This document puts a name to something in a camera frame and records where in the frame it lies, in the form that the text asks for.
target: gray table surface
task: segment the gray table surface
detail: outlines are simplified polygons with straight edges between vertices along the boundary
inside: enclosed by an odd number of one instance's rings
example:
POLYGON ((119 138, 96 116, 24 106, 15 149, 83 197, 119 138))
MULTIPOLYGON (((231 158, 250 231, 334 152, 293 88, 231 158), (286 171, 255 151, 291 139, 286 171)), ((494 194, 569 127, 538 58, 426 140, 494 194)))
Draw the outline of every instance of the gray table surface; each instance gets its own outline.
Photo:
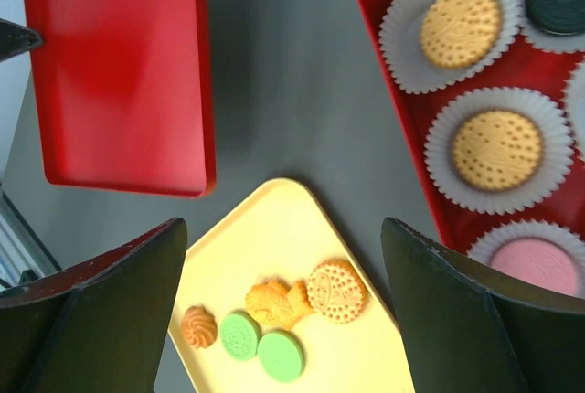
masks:
MULTIPOLYGON (((218 185, 199 200, 50 186, 29 84, 3 187, 63 267, 171 217, 194 242, 265 180, 309 186, 382 296, 385 216, 436 237, 356 0, 208 0, 218 185)), ((156 392, 193 392, 167 340, 156 392)))

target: empty red tray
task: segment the empty red tray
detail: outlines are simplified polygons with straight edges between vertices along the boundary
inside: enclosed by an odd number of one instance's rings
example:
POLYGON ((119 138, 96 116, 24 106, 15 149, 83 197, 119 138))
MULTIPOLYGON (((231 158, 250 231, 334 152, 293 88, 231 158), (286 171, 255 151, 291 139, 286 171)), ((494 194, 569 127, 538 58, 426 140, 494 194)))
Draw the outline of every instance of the empty red tray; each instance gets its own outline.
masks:
POLYGON ((215 183, 206 0, 25 0, 50 183, 197 197, 215 183))
POLYGON ((561 99, 569 73, 583 59, 582 53, 557 55, 529 46, 522 36, 495 64, 473 78, 445 90, 428 94, 407 94, 394 83, 378 47, 378 26, 393 0, 358 0, 378 63, 382 68, 403 132, 409 144, 419 180, 431 207, 443 243, 466 252, 490 228, 519 219, 545 219, 585 235, 585 168, 580 160, 571 167, 565 183, 535 207, 513 215, 486 215, 461 208, 433 185, 424 163, 423 145, 435 115, 450 100, 468 90, 482 87, 523 87, 538 90, 551 99, 561 99))

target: green cookie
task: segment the green cookie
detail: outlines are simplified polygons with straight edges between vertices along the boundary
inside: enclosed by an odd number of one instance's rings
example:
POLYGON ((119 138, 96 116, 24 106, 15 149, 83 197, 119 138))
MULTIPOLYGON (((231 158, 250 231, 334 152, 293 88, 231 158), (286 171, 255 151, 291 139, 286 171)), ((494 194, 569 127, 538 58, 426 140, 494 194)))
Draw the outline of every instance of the green cookie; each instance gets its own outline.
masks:
POLYGON ((258 358, 266 373, 278 382, 293 382, 304 370, 301 345, 284 331, 268 332, 262 337, 258 358))
POLYGON ((232 358, 248 361, 258 351, 260 327, 246 313, 231 313, 221 322, 219 337, 232 358))

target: paper liner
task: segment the paper liner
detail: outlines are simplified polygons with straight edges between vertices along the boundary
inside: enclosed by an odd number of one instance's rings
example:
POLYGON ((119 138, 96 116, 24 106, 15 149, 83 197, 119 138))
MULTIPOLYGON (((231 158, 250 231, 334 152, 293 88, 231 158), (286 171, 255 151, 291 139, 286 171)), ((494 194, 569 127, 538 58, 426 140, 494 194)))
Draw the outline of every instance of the paper liner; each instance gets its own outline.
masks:
POLYGON ((585 161, 585 60, 573 70, 564 91, 565 110, 575 133, 580 159, 585 161))
POLYGON ((545 52, 555 53, 575 53, 585 51, 585 34, 560 36, 542 32, 530 23, 526 17, 524 0, 521 0, 521 3, 522 15, 520 18, 520 24, 522 27, 522 35, 526 37, 526 41, 533 47, 544 50, 545 52))
POLYGON ((407 93, 427 93, 471 78, 490 66, 508 50, 518 33, 520 0, 499 0, 502 31, 491 50, 480 61, 464 69, 441 69, 425 57, 420 46, 422 21, 436 0, 394 0, 380 25, 379 44, 388 69, 407 93))
POLYGON ((479 213, 504 215, 532 207, 557 190, 572 164, 572 139, 562 110, 549 97, 517 88, 479 89, 451 101, 433 121, 425 157, 430 177, 453 203, 479 213), (452 136, 471 116, 508 110, 530 119, 540 130, 543 155, 538 170, 522 185, 502 192, 476 189, 463 181, 452 165, 452 136))
POLYGON ((543 239, 563 249, 573 259, 580 275, 580 288, 576 296, 585 298, 585 244, 568 228, 562 228, 557 224, 535 220, 503 224, 484 233, 472 245, 467 256, 489 266, 492 257, 501 247, 522 238, 543 239))

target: golden round cookie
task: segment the golden round cookie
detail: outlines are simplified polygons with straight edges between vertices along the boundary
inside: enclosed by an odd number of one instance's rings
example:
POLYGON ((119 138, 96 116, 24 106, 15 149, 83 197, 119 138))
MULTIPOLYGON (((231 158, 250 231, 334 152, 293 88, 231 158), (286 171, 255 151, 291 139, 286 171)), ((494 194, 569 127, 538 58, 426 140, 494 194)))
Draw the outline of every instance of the golden round cookie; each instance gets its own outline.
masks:
POLYGON ((422 22, 420 44, 435 66, 462 69, 489 52, 501 29, 498 0, 437 0, 422 22))
POLYGON ((367 302, 367 289, 351 263, 343 259, 318 265, 307 282, 309 303, 334 324, 356 320, 367 302))
POLYGON ((459 175, 481 190, 522 185, 537 171, 541 158, 540 130, 516 112, 480 112, 463 123, 452 141, 459 175))

